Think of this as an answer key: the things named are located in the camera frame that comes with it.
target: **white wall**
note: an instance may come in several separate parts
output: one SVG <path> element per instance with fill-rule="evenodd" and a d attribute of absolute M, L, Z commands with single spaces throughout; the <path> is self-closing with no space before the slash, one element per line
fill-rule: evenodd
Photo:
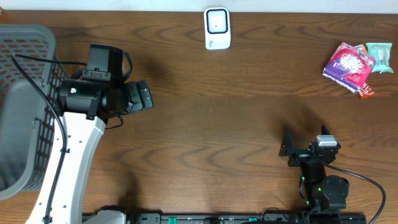
<path fill-rule="evenodd" d="M 0 0 L 3 9 L 101 11 L 398 13 L 398 0 Z"/>

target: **mint green package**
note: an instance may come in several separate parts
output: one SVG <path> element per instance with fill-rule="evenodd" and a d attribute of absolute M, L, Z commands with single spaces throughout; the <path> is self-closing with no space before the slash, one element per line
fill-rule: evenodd
<path fill-rule="evenodd" d="M 391 72 L 392 68 L 389 66 L 390 52 L 392 43 L 366 43 L 369 55 L 376 59 L 376 66 L 372 72 Z"/>

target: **purple snack bag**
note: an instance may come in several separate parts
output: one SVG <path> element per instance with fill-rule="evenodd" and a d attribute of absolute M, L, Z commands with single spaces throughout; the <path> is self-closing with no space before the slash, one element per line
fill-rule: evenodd
<path fill-rule="evenodd" d="M 322 75 L 356 93 L 364 85 L 374 65 L 374 57 L 342 43 L 323 69 Z"/>

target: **wooden table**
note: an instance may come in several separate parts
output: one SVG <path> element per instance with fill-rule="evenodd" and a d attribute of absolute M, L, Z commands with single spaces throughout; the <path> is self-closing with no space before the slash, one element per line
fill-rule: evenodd
<path fill-rule="evenodd" d="M 99 142 L 84 212 L 300 208 L 300 169 L 278 157 L 282 129 L 307 147 L 325 124 L 342 145 L 333 165 L 379 182 L 387 204 L 377 223 L 397 222 L 398 74 L 373 73 L 368 100 L 321 74 L 341 42 L 393 42 L 398 72 L 398 15 L 232 13 L 231 47 L 219 51 L 205 49 L 202 13 L 5 11 L 0 21 L 49 27 L 62 60 L 87 61 L 91 43 L 119 47 L 132 57 L 132 79 L 149 83 L 155 107 Z M 379 189 L 326 172 L 350 182 L 345 211 L 370 221 Z M 24 223 L 37 196 L 0 202 L 0 223 Z"/>

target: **white device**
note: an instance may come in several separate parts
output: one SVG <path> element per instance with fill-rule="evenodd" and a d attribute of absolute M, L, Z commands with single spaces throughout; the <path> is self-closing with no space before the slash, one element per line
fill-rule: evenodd
<path fill-rule="evenodd" d="M 205 10 L 205 44 L 208 50 L 227 49 L 231 45 L 229 11 L 224 7 Z"/>

